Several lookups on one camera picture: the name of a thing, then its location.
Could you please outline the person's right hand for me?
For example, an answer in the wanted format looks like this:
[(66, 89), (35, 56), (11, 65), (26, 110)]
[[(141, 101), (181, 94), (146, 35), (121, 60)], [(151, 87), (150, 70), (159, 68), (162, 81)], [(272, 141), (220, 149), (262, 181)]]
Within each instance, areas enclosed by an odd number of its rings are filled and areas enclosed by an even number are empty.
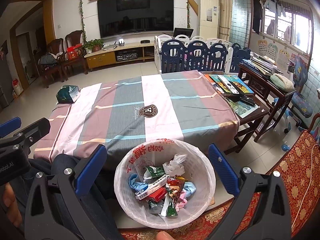
[(170, 234), (165, 231), (160, 231), (156, 235), (156, 240), (175, 240)]

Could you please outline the person's left hand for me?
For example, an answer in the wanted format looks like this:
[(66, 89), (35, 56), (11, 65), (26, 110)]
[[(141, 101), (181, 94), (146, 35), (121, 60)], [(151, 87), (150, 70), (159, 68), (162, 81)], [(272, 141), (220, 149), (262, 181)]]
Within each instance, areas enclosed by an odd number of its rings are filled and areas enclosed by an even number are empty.
[(14, 191), (9, 183), (5, 184), (2, 200), (7, 207), (7, 219), (18, 228), (22, 224), (22, 216), (18, 209)]

